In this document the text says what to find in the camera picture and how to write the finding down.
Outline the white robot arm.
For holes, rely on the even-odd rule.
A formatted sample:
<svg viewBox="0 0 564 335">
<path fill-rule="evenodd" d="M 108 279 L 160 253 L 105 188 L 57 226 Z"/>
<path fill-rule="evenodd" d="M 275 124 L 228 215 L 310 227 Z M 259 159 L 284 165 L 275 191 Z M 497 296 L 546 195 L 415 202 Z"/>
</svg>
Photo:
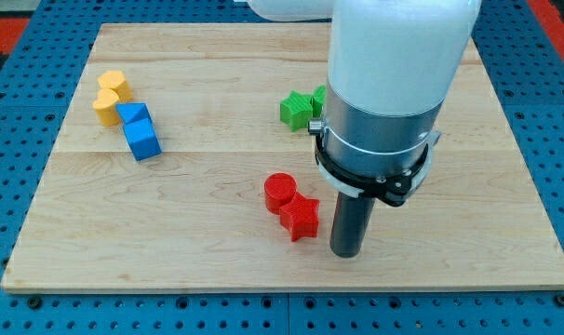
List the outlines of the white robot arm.
<svg viewBox="0 0 564 335">
<path fill-rule="evenodd" d="M 276 21 L 331 20 L 327 155 L 370 178 L 410 168 L 477 21 L 477 0 L 248 0 Z"/>
</svg>

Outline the green block behind arm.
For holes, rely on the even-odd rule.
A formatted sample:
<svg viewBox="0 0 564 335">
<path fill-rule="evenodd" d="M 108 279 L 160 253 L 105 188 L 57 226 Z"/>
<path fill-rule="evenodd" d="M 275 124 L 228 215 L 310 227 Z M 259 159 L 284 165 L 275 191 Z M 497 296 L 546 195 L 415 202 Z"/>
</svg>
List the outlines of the green block behind arm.
<svg viewBox="0 0 564 335">
<path fill-rule="evenodd" d="M 323 110 L 326 99 L 326 86 L 316 87 L 311 95 L 311 105 L 313 109 L 313 117 L 319 117 Z"/>
</svg>

